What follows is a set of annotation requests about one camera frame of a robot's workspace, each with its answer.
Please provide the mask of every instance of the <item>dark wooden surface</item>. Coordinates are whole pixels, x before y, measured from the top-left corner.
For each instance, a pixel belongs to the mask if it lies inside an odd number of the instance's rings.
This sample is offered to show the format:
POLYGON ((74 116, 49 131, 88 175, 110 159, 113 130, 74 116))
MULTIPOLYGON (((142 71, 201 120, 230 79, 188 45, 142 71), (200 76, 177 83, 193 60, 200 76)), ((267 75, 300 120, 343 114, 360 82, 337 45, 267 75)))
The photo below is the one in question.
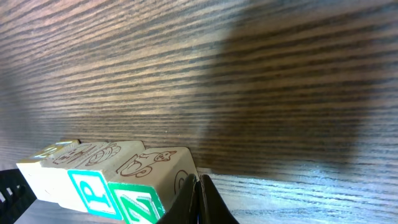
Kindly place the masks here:
MULTIPOLYGON (((3 167, 138 139, 189 147, 241 223, 398 222, 397 1, 3 0, 0 20, 3 167)), ((20 223, 85 220, 111 222, 36 202, 20 223)))

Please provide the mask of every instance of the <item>alphabet block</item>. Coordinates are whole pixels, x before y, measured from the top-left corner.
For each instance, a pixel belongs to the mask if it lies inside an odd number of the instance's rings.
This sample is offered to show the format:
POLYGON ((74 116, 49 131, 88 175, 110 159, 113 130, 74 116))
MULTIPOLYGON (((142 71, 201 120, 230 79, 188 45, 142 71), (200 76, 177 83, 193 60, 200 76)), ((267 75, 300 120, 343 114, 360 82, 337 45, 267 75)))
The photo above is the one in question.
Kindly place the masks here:
POLYGON ((108 142, 82 143, 73 149, 55 153, 43 164, 43 175, 52 178, 53 185, 49 193, 56 198, 61 207, 87 212, 68 176, 68 169, 73 169, 87 162, 97 151, 106 147, 108 142))
POLYGON ((107 183, 117 174, 115 170, 123 164, 125 158, 144 150, 141 141, 111 142, 68 171, 70 180, 89 213, 123 219, 107 183))
POLYGON ((147 149, 125 160, 115 173, 108 187, 126 223, 156 223, 188 174, 198 176, 186 147, 147 149))
POLYGON ((37 199, 47 202, 57 202, 49 193, 49 188, 51 188, 53 180, 51 176, 43 175, 43 161, 57 152, 73 149, 77 145, 79 145, 78 140, 59 141, 17 163, 19 170, 24 175, 37 199))

